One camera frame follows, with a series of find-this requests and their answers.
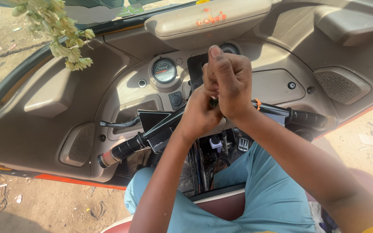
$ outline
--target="speaker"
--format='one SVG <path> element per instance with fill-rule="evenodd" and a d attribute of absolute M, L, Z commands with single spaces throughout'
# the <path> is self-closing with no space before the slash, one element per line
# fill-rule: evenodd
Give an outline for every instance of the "speaker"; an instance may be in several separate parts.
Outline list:
<path fill-rule="evenodd" d="M 371 90 L 367 82 L 344 68 L 320 68 L 313 74 L 329 98 L 339 103 L 352 104 Z"/>
<path fill-rule="evenodd" d="M 87 122 L 71 130 L 60 153 L 60 161 L 80 167 L 92 153 L 95 124 Z"/>

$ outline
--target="light blue shorts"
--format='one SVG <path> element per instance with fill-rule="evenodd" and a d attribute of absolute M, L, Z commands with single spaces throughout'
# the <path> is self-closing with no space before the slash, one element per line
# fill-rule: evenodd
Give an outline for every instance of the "light blue shorts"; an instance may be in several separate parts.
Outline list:
<path fill-rule="evenodd" d="M 130 181 L 125 205 L 131 214 L 135 213 L 153 170 L 143 168 Z M 214 176 L 215 188 L 242 182 L 246 182 L 245 210 L 240 218 L 227 221 L 216 217 L 178 191 L 168 232 L 315 232 L 305 191 L 257 143 Z"/>

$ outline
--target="odometer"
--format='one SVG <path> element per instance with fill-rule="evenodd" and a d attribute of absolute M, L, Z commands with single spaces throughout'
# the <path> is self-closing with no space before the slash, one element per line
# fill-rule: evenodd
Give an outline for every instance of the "odometer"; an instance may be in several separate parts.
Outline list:
<path fill-rule="evenodd" d="M 172 61 L 161 58 L 155 61 L 152 66 L 153 78 L 160 83 L 168 83 L 175 79 L 177 70 Z"/>

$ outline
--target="black handlebar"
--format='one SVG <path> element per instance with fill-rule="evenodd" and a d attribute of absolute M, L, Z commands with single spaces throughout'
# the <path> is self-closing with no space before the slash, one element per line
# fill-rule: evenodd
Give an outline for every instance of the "black handlebar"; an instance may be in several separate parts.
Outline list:
<path fill-rule="evenodd" d="M 258 107 L 256 102 L 253 102 L 253 106 L 255 108 Z M 121 144 L 113 147 L 110 151 L 97 156 L 97 161 L 99 162 L 100 166 L 102 168 L 107 168 L 147 146 L 151 146 L 151 148 L 154 150 L 155 146 L 150 145 L 149 143 L 151 139 L 163 131 L 167 131 L 167 129 L 170 127 L 176 127 L 184 114 L 185 107 L 186 104 L 174 111 L 172 114 L 168 115 L 147 132 L 138 132 L 135 137 L 122 142 Z M 334 116 L 324 116 L 313 112 L 293 110 L 292 108 L 282 108 L 265 103 L 260 105 L 259 110 L 262 113 L 283 116 L 285 119 L 284 124 L 294 123 L 319 130 L 333 130 L 338 126 L 338 120 Z"/>

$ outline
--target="flower garland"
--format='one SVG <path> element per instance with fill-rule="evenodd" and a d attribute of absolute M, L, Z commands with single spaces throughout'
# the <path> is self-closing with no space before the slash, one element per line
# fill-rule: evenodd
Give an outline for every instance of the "flower garland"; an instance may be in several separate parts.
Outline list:
<path fill-rule="evenodd" d="M 53 41 L 50 43 L 51 52 L 55 57 L 65 56 L 65 66 L 69 71 L 83 70 L 93 64 L 90 58 L 82 58 L 80 50 L 74 45 L 83 47 L 84 41 L 95 37 L 93 30 L 79 31 L 74 23 L 76 20 L 67 17 L 62 0 L 9 0 L 15 4 L 12 15 L 18 17 L 25 14 L 27 31 L 34 37 L 40 38 L 37 31 L 47 32 Z M 59 39 L 66 36 L 66 47 L 62 46 Z"/>

